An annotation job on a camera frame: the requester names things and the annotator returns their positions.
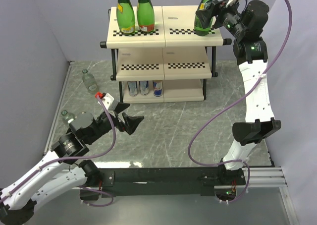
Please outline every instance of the checkerboard pattern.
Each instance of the checkerboard pattern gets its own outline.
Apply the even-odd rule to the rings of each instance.
[[[205,68],[204,62],[195,62],[195,63],[169,63],[168,69],[196,69],[196,68]]]
[[[144,33],[142,32],[141,30],[138,30],[137,32],[134,32],[133,34],[129,35],[129,36],[125,36],[123,35],[120,31],[117,31],[117,30],[114,30],[113,31],[113,36],[114,37],[122,37],[122,36],[125,36],[125,37],[131,37],[131,36],[147,36],[147,35],[150,35],[150,36],[153,36],[153,35],[159,35],[159,30],[158,29],[155,29],[153,32],[151,33]]]
[[[121,70],[158,70],[159,64],[127,64],[121,65]]]
[[[182,28],[182,29],[178,29],[178,28],[173,29],[173,28],[170,28],[169,30],[170,30],[170,34],[171,35],[173,35],[173,34],[176,34],[176,35],[180,35],[180,34],[182,34],[182,35],[185,35],[185,34],[192,35],[192,34],[194,34],[194,35],[196,35],[194,29],[189,29],[189,28],[188,29],[184,29],[184,28]],[[211,28],[209,30],[209,32],[211,34],[216,34],[216,32],[214,32],[213,28]]]

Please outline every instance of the bottom shelf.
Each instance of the bottom shelf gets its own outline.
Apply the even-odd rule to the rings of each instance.
[[[203,101],[200,79],[165,80],[163,82],[164,102]]]
[[[150,92],[147,95],[139,94],[135,97],[129,95],[127,83],[124,84],[123,102],[128,104],[164,103],[203,101],[203,89],[200,79],[193,80],[165,80],[163,81],[163,95],[156,97],[153,94],[153,82],[149,81]]]

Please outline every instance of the shelf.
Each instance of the shelf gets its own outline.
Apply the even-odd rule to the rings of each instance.
[[[124,84],[124,93],[123,93],[123,102],[127,104],[146,104],[146,103],[164,103],[164,88],[163,95],[160,97],[156,97],[153,94],[153,82],[149,82],[149,94],[141,95],[140,93],[140,85],[138,84],[139,94],[137,96],[130,96],[128,84],[125,82]]]
[[[109,49],[120,48],[164,48],[165,35],[163,25],[163,14],[161,6],[154,6],[155,30],[152,33],[142,33],[137,20],[137,8],[133,7],[135,14],[135,34],[124,36],[120,33],[116,21],[116,7],[111,8],[110,23],[106,46]]]
[[[163,6],[166,47],[223,45],[223,38],[219,29],[213,29],[203,37],[194,33],[196,10],[196,5]]]
[[[116,80],[164,80],[162,48],[119,49]]]
[[[210,79],[204,47],[163,48],[165,80]]]
[[[165,80],[164,102],[203,101],[203,89],[199,79]]]

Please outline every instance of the gray marble tile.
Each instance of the gray marble tile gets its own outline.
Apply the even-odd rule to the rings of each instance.
[[[90,95],[82,83],[82,69],[87,68],[96,78],[101,92],[119,99],[118,83],[110,81],[110,61],[79,61],[71,66],[70,77],[59,112],[66,109],[79,114],[82,111],[98,116],[102,108],[94,95]],[[137,131],[129,136],[117,133],[115,148],[94,161],[105,167],[194,167],[187,155],[192,136],[207,121],[224,107],[244,94],[241,73],[234,61],[217,63],[218,78],[207,81],[207,100],[203,102],[135,104],[126,113],[144,115]],[[228,152],[233,137],[234,122],[244,121],[245,103],[240,103],[212,122],[196,139],[192,147],[194,158],[203,163],[217,163]],[[56,121],[52,142],[66,131],[60,113]],[[90,146],[89,155],[106,150],[112,142],[108,133]],[[251,166],[270,166],[271,161],[265,142],[250,153]]]

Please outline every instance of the silver can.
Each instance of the silver can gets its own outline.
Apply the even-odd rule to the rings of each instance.
[[[141,95],[147,95],[149,93],[149,82],[139,81]]]
[[[128,81],[129,95],[137,96],[138,95],[138,82],[136,81]]]
[[[154,96],[160,97],[163,94],[163,82],[161,80],[153,81]]]

